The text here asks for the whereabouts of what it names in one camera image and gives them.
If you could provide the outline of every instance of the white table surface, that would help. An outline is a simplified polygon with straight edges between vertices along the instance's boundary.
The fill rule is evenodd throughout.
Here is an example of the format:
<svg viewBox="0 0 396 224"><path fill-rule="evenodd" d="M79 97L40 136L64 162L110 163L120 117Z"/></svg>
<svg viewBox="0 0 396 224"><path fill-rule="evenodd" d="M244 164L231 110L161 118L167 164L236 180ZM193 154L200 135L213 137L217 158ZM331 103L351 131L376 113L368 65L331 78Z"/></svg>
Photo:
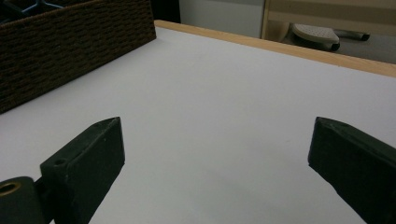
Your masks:
<svg viewBox="0 0 396 224"><path fill-rule="evenodd" d="M396 78L157 28L0 116L0 178L121 117L126 164L91 223L364 223L308 167L315 117L396 146Z"/></svg>

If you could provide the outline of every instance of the wicker basket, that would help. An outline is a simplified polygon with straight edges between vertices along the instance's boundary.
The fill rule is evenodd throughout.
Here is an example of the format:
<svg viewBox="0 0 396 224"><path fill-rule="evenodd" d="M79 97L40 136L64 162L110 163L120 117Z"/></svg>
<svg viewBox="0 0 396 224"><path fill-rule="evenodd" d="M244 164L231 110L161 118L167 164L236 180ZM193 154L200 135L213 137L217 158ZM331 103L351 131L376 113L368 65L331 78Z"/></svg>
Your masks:
<svg viewBox="0 0 396 224"><path fill-rule="evenodd" d="M149 0L48 2L64 8L0 25L0 114L156 38Z"/></svg>

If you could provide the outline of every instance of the white wall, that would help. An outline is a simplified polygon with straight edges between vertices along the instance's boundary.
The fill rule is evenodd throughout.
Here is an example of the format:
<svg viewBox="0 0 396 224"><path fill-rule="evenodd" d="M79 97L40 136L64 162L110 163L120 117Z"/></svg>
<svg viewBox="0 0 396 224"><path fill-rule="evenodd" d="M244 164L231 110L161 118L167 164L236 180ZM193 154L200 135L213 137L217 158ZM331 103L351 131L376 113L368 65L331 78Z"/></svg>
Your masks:
<svg viewBox="0 0 396 224"><path fill-rule="evenodd" d="M179 0L181 22L260 37L264 0Z"/></svg>

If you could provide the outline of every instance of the wooden table edge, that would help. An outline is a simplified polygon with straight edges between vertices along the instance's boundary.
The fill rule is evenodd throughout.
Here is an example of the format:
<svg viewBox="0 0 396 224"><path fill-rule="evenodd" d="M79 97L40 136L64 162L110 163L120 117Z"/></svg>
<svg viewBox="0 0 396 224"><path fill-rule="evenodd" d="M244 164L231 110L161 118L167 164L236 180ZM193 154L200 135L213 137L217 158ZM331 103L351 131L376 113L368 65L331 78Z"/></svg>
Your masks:
<svg viewBox="0 0 396 224"><path fill-rule="evenodd" d="M192 35L206 36L218 40L228 41L235 44L246 45L258 49L267 49L278 53L288 54L321 63L328 63L346 68L361 70L387 77L396 77L396 64L382 63L367 59L361 59L341 54L335 54L315 49L306 49L292 45L286 45L259 38L234 35L206 28L174 23L170 21L155 21L155 26L179 31Z"/></svg>

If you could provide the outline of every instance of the screw hole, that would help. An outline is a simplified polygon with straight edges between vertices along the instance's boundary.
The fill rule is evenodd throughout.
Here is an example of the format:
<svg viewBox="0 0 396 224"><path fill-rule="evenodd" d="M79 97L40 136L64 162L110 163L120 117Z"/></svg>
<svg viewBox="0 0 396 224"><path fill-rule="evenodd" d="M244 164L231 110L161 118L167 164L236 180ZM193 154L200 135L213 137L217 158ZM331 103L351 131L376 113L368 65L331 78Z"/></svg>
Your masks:
<svg viewBox="0 0 396 224"><path fill-rule="evenodd" d="M66 162L65 159L59 159L59 160L57 160L57 161L55 162L55 165L56 165L56 166L60 166L60 165L64 164L65 162Z"/></svg>
<svg viewBox="0 0 396 224"><path fill-rule="evenodd" d="M19 182L10 182L0 186L0 197L8 195L21 187Z"/></svg>

